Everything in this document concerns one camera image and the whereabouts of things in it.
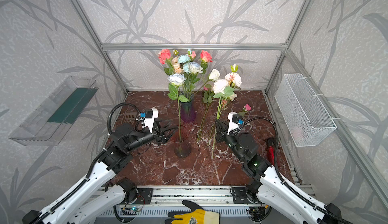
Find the red glass vase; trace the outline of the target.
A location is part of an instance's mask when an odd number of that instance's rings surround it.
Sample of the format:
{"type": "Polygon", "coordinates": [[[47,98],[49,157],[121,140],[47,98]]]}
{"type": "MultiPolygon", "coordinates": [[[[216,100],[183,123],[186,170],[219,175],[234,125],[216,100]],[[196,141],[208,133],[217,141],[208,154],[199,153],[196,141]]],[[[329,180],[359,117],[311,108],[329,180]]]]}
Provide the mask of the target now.
{"type": "Polygon", "coordinates": [[[187,127],[181,126],[172,135],[174,153],[179,158],[186,158],[191,154],[190,133],[187,127]]]}

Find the purple glass vase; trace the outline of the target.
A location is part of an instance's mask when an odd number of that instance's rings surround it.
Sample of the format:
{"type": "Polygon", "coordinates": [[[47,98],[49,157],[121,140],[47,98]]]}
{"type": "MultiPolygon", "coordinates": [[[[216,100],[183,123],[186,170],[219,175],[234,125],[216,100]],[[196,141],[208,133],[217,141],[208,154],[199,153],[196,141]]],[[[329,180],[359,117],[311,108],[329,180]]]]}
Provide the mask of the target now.
{"type": "Polygon", "coordinates": [[[188,102],[180,102],[180,117],[185,123],[193,122],[196,119],[193,101],[194,95],[192,94],[188,102]]]}

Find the pale pink flower stem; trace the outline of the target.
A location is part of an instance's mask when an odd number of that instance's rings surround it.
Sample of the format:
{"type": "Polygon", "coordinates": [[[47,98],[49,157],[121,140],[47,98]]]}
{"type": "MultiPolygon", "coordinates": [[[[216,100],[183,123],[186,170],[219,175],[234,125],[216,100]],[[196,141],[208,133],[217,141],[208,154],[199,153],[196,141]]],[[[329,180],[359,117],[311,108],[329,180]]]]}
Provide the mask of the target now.
{"type": "Polygon", "coordinates": [[[240,90],[242,85],[241,76],[238,72],[238,65],[233,64],[230,66],[231,72],[225,75],[224,78],[220,77],[214,82],[212,92],[213,98],[218,99],[216,119],[219,120],[222,114],[222,110],[226,106],[228,101],[234,101],[237,98],[236,90],[240,90]]]}

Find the white blue rose stem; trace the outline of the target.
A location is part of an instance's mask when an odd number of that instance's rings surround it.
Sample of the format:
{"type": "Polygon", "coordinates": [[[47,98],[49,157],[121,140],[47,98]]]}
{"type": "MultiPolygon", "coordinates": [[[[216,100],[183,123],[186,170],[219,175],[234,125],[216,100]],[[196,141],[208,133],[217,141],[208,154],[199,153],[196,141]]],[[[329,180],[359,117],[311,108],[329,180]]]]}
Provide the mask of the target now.
{"type": "Polygon", "coordinates": [[[186,78],[183,85],[184,96],[190,101],[192,93],[196,87],[196,83],[200,81],[200,76],[203,73],[203,67],[196,62],[187,62],[183,66],[184,76],[186,78]]]}
{"type": "Polygon", "coordinates": [[[168,76],[168,90],[169,93],[167,94],[168,97],[171,100],[177,101],[177,108],[178,108],[178,133],[179,133],[179,140],[182,140],[182,133],[181,133],[181,110],[180,110],[180,103],[181,102],[188,102],[188,99],[180,94],[180,87],[184,85],[185,83],[185,76],[182,74],[172,74],[168,76]]]}

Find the cream white rose stem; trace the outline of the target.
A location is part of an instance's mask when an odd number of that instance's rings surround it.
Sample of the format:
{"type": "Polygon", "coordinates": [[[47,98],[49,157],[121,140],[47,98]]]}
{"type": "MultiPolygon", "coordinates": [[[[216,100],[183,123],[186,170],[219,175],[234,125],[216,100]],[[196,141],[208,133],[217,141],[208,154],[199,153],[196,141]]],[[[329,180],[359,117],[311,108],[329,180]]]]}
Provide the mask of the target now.
{"type": "Polygon", "coordinates": [[[220,72],[213,69],[207,76],[203,74],[192,74],[189,83],[189,96],[196,95],[204,88],[210,88],[210,82],[215,82],[220,78],[220,72]]]}

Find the peach flower stem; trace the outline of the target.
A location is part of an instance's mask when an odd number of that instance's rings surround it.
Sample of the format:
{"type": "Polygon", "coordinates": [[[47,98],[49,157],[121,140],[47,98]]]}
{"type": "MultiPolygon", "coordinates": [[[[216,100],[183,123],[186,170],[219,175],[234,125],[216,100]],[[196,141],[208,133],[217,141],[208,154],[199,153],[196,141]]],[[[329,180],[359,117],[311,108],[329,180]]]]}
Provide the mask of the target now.
{"type": "Polygon", "coordinates": [[[171,63],[176,74],[183,74],[183,68],[179,63],[179,52],[177,50],[173,51],[173,58],[171,63]]]}

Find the light blue flower stem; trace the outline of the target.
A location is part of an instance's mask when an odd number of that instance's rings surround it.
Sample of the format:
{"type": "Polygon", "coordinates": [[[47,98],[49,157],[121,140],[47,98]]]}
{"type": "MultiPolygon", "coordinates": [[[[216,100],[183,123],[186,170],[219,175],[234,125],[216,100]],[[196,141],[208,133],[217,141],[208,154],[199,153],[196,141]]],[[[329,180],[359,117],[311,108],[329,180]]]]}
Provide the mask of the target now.
{"type": "Polygon", "coordinates": [[[185,73],[189,73],[190,72],[190,70],[189,70],[190,62],[191,62],[191,57],[188,54],[181,55],[178,58],[178,63],[180,65],[180,68],[185,73]]]}

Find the coral pink rose stem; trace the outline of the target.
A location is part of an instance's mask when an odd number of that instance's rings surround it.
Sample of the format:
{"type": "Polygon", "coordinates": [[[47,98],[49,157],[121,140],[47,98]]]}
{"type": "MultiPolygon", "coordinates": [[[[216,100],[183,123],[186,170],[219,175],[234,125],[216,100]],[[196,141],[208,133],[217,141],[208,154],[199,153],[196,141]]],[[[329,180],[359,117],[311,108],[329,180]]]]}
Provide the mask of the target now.
{"type": "Polygon", "coordinates": [[[196,89],[198,82],[204,78],[207,72],[208,64],[211,62],[211,54],[208,51],[202,50],[200,53],[199,63],[192,63],[192,91],[196,89]]]}

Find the red pink rose stem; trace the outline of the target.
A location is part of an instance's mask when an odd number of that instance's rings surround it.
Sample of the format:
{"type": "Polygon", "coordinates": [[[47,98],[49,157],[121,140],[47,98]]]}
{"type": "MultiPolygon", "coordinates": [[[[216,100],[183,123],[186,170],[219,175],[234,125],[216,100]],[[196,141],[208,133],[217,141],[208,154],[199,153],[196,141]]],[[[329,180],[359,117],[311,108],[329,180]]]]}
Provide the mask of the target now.
{"type": "Polygon", "coordinates": [[[173,51],[170,49],[162,49],[159,52],[158,59],[160,64],[163,66],[164,73],[168,76],[175,74],[172,66],[173,51]]]}

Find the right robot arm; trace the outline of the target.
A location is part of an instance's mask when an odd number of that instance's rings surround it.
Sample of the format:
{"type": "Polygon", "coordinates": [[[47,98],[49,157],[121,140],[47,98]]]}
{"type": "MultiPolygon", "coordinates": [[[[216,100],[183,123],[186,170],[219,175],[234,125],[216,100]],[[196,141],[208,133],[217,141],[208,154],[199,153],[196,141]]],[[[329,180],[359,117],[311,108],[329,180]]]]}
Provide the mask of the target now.
{"type": "Polygon", "coordinates": [[[229,114],[229,123],[215,121],[216,141],[226,143],[242,162],[242,170],[252,182],[246,185],[250,202],[260,202],[275,209],[295,224],[347,224],[341,210],[334,204],[324,204],[311,197],[285,178],[277,162],[278,138],[274,143],[274,160],[259,155],[253,136],[242,132],[246,125],[237,113],[229,114]]]}

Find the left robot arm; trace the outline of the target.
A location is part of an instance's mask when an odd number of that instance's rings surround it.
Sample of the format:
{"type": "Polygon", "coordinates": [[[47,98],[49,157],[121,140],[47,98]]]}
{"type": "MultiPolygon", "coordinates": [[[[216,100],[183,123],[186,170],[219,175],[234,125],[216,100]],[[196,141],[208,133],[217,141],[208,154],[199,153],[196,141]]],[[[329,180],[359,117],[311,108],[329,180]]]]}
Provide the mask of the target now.
{"type": "Polygon", "coordinates": [[[132,152],[155,141],[158,145],[166,144],[178,126],[171,120],[160,124],[157,109],[141,112],[131,103],[120,103],[113,107],[108,115],[107,129],[112,144],[104,148],[92,161],[87,174],[74,184],[61,197],[41,211],[31,210],[22,222],[24,224],[92,224],[107,209],[124,201],[133,202],[137,198],[136,185],[129,179],[119,181],[99,197],[90,197],[106,182],[120,173],[132,160],[132,152]],[[122,106],[131,106],[137,111],[136,125],[119,126],[115,131],[111,127],[114,112],[122,106]]]}

